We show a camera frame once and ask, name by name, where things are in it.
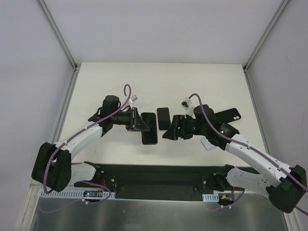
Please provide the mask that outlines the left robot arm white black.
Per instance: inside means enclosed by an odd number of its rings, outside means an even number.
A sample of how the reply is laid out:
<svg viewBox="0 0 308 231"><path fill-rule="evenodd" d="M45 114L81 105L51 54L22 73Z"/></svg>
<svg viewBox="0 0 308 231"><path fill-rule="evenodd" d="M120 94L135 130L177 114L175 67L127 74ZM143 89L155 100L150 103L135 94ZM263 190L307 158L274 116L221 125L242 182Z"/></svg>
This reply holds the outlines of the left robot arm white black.
<svg viewBox="0 0 308 231"><path fill-rule="evenodd" d="M101 167L88 161L72 164L76 155L104 136L114 125L124 125L127 131L150 130L141 119L137 108L129 107L128 110L122 111L120 106L117 96L108 95L102 106L77 134L54 144L42 144L32 170L32 179L56 192L81 181L91 187L99 186L102 181Z"/></svg>

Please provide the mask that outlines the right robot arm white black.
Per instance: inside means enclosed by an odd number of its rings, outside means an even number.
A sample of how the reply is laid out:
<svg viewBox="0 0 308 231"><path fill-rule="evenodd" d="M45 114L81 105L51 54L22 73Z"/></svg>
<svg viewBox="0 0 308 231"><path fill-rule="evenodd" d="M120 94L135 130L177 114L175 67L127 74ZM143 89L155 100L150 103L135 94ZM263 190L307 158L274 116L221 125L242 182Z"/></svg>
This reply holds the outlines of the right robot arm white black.
<svg viewBox="0 0 308 231"><path fill-rule="evenodd" d="M219 120L214 111L203 104L193 110L194 117L175 115L163 134L164 139L187 140L204 136L210 144L242 159L257 171L256 174L225 166L217 177L222 190L240 187L256 192L280 211L291 213L308 191L306 171L300 165L294 167L279 161L256 148L236 128Z"/></svg>

